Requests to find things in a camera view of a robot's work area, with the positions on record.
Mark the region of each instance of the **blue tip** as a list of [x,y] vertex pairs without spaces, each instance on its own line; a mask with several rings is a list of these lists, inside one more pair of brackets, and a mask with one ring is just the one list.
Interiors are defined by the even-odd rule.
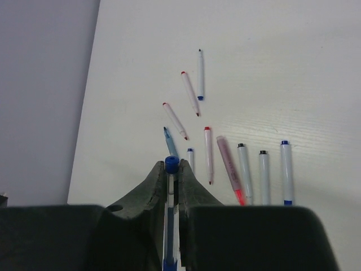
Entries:
[[179,168],[179,158],[176,156],[168,156],[165,159],[165,171],[169,174],[174,174],[178,172]]
[[177,261],[174,264],[168,265],[166,260],[163,260],[163,271],[177,271]]

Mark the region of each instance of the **white wall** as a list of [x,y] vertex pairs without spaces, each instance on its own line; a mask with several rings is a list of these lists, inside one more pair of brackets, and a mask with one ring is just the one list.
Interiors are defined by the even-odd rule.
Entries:
[[0,192],[66,203],[100,0],[0,1]]

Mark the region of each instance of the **red marker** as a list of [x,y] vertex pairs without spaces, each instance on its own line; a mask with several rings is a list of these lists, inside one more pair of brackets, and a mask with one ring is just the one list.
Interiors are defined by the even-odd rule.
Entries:
[[176,129],[178,130],[180,135],[182,137],[184,137],[185,140],[188,140],[188,137],[187,137],[187,134],[186,134],[186,131],[185,131],[183,125],[178,120],[177,116],[175,115],[174,111],[171,109],[169,104],[163,103],[163,108],[164,108],[165,112],[167,112],[170,120],[173,122],[174,126],[176,127]]
[[184,87],[186,87],[188,98],[191,101],[192,107],[193,107],[194,111],[196,112],[197,116],[199,117],[198,101],[196,99],[196,95],[194,94],[194,91],[193,91],[193,88],[192,88],[192,85],[190,82],[190,78],[188,77],[188,74],[186,72],[182,72],[180,75],[182,76]]

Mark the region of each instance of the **marker cap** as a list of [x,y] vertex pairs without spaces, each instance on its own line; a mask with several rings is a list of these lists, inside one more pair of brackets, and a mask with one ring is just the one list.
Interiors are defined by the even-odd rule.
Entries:
[[165,161],[165,171],[168,174],[174,174],[178,172],[179,158],[176,156],[168,156]]

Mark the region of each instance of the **blue marker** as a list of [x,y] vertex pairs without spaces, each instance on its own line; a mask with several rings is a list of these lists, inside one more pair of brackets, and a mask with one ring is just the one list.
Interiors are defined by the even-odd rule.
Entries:
[[163,127],[163,130],[164,130],[165,142],[167,143],[169,154],[179,157],[178,153],[177,153],[177,149],[175,148],[174,141],[173,141],[168,129]]
[[284,205],[293,205],[293,177],[291,145],[287,140],[281,143],[281,168],[283,177],[283,199]]
[[201,49],[198,51],[198,100],[204,99],[204,60]]
[[177,271],[178,253],[178,169],[179,159],[168,156],[165,159],[167,179],[167,202],[165,213],[163,270]]

